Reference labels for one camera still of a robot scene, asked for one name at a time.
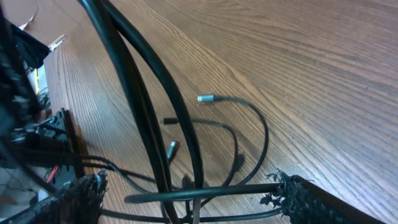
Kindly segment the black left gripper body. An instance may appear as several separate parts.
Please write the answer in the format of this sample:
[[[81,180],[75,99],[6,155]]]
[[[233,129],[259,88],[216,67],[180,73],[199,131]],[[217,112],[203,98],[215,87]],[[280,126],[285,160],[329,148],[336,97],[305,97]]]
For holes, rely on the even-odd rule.
[[[53,176],[42,179],[30,166],[72,168],[74,176],[84,176],[77,138],[70,112],[64,108],[39,124],[24,128],[10,110],[1,108],[1,167],[21,168],[35,184],[51,187]]]

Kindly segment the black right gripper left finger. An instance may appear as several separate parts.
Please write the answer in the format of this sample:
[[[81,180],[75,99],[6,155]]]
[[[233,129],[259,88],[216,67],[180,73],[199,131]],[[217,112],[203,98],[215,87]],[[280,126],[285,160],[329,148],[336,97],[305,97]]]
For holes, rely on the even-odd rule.
[[[65,183],[34,207],[3,220],[8,224],[97,224],[107,191],[106,170]]]

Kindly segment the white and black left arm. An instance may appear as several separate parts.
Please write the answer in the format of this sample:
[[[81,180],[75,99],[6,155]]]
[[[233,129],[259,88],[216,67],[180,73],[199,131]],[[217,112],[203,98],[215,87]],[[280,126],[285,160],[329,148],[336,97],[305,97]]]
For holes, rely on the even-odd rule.
[[[66,141],[51,140],[39,144],[39,147],[28,148],[15,145],[11,141],[15,129],[23,128],[39,116],[39,101],[30,85],[26,72],[18,56],[18,50],[9,33],[9,23],[1,14],[1,159],[19,166],[32,180],[52,191],[52,186],[42,180],[30,167],[28,162],[65,164],[74,167],[77,179],[85,175],[72,118],[68,110],[61,109],[65,130],[47,125],[49,129],[64,134]]]

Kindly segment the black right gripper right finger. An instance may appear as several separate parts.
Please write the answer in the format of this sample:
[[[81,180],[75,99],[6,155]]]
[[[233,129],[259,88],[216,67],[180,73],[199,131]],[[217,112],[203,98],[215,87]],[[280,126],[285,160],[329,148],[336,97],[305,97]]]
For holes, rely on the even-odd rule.
[[[280,171],[271,174],[279,180],[275,192],[261,199],[262,204],[273,204],[291,223],[372,224],[382,221],[364,213],[298,175]]]

